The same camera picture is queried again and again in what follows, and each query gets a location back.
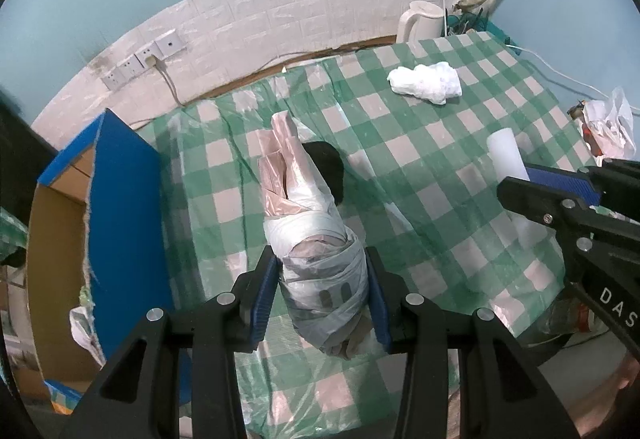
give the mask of white tissue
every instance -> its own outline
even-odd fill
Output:
[[[462,96],[456,69],[446,62],[427,67],[417,65],[414,70],[398,67],[386,77],[396,94],[408,94],[428,99],[433,104],[445,104],[447,98]]]

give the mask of cardboard box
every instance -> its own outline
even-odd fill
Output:
[[[50,398],[49,389],[44,384],[40,372],[20,367],[14,369],[14,379],[21,396],[44,401]]]
[[[159,169],[156,151],[107,110],[38,179],[26,267],[44,379],[84,392],[98,372],[89,352],[74,342],[69,324],[85,278],[106,358],[149,308],[174,308],[162,243]]]

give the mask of white kettle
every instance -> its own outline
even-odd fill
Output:
[[[439,5],[414,0],[409,2],[409,9],[400,17],[396,43],[439,38],[443,25],[444,11]]]

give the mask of wrapped object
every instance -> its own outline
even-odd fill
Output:
[[[462,96],[456,69],[446,62],[431,66],[417,65],[414,70],[398,67],[386,79],[396,94],[427,99],[433,104],[445,104],[448,98]]]
[[[280,289],[296,332],[331,356],[351,358],[369,334],[362,243],[347,228],[288,112],[259,135],[264,233],[282,260]]]
[[[582,114],[586,127],[602,151],[598,165],[606,157],[633,158],[636,154],[634,118],[621,87],[614,88],[607,101],[587,101]]]

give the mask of white brick wallpaper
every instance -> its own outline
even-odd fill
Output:
[[[33,122],[33,129],[62,148],[104,108],[126,122],[174,108],[157,71],[110,92],[102,74],[145,42],[177,28],[186,49],[166,61],[182,101],[308,52],[396,33],[411,0],[183,0],[124,34],[76,74]],[[429,0],[440,4],[442,0]],[[458,0],[447,0],[447,6]]]

